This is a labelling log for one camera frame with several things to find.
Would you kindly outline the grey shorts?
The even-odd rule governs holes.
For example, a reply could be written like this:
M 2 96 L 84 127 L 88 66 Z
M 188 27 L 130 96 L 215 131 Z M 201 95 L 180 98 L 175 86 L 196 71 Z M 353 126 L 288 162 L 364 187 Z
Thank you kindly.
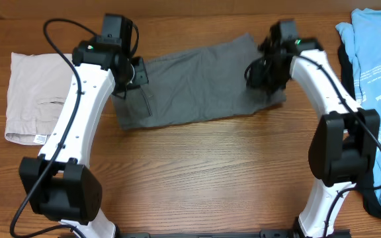
M 123 130 L 249 115 L 286 100 L 247 86 L 244 71 L 259 58 L 250 34 L 231 42 L 154 58 L 145 63 L 149 82 L 112 98 Z

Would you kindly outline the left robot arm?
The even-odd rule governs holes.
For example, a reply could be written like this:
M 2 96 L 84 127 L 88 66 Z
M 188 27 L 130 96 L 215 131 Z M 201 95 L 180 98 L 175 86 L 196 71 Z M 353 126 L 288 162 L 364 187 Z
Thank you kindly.
M 49 140 L 37 157 L 24 157 L 19 166 L 23 206 L 76 237 L 120 236 L 101 210 L 103 190 L 90 171 L 90 153 L 108 98 L 125 99 L 148 83 L 144 61 L 136 55 L 138 42 L 130 19 L 105 15 L 102 32 L 80 42 L 66 59 L 73 76 Z

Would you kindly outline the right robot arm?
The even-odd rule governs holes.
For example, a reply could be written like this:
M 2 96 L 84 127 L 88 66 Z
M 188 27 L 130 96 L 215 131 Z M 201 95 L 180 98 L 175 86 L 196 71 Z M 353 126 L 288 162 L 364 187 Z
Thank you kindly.
M 316 38 L 301 38 L 293 20 L 280 20 L 259 45 L 262 56 L 249 64 L 247 86 L 268 95 L 295 80 L 317 113 L 318 125 L 308 150 L 315 177 L 304 210 L 289 230 L 268 229 L 261 237 L 350 237 L 334 222 L 348 192 L 372 171 L 380 117 L 365 110 L 345 90 Z

